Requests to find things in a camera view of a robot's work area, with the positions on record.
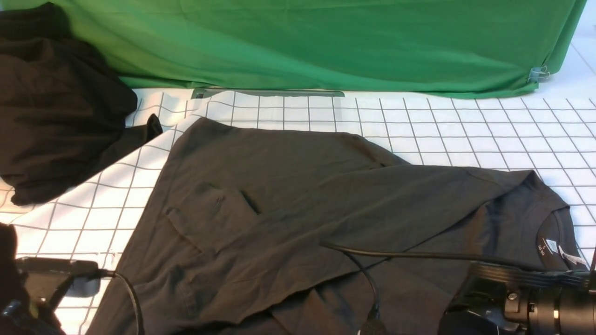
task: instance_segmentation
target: green cloth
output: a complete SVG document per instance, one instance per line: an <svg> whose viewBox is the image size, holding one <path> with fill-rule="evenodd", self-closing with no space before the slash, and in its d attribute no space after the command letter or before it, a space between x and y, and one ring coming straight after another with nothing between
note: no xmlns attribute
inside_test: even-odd
<svg viewBox="0 0 596 335"><path fill-rule="evenodd" d="M43 0L0 0L5 10ZM53 0L130 86L533 91L586 0Z"/></svg>

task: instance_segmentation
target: metal clip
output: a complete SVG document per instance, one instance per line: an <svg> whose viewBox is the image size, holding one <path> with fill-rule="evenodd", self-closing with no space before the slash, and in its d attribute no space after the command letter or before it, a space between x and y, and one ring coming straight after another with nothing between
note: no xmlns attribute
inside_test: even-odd
<svg viewBox="0 0 596 335"><path fill-rule="evenodd" d="M546 65L542 67L532 67L530 74L527 77L527 82L542 83L545 82L550 76L551 73L548 71Z"/></svg>

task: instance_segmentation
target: black clothing pile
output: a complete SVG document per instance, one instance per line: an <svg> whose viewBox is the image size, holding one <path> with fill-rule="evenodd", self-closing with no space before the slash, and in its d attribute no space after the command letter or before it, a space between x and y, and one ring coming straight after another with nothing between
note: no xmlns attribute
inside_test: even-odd
<svg viewBox="0 0 596 335"><path fill-rule="evenodd" d="M200 119L176 142L117 267L148 335L356 334L366 279L323 240L365 250L499 256L545 269L578 255L569 207L533 171L415 166L351 134ZM436 334L469 262L359 258L391 334ZM111 283L87 335L132 335Z"/></svg>
<svg viewBox="0 0 596 335"><path fill-rule="evenodd" d="M0 178L16 205L44 203L162 132L125 129L135 93L47 3L0 12Z"/></svg>

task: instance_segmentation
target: white grid surface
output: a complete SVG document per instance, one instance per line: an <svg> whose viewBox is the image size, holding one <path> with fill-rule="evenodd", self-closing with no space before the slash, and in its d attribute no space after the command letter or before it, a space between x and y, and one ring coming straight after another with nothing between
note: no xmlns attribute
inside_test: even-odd
<svg viewBox="0 0 596 335"><path fill-rule="evenodd" d="M596 243L596 104L590 99L254 97L187 100L144 95L127 125L158 115L164 134L47 204L16 207L0 181L0 222L17 226L19 256L89 259L113 269L174 142L199 117L241 128L350 132L413 164L534 169L571 205L578 247ZM65 298L67 334L84 334L103 291Z"/></svg>

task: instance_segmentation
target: t-shirt pocket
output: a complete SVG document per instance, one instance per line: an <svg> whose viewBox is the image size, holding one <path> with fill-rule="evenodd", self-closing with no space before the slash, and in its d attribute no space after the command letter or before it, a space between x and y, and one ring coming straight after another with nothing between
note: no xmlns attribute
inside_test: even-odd
<svg viewBox="0 0 596 335"><path fill-rule="evenodd" d="M257 221L257 213L240 190L200 182L178 204L167 207L174 229L199 251L218 252Z"/></svg>

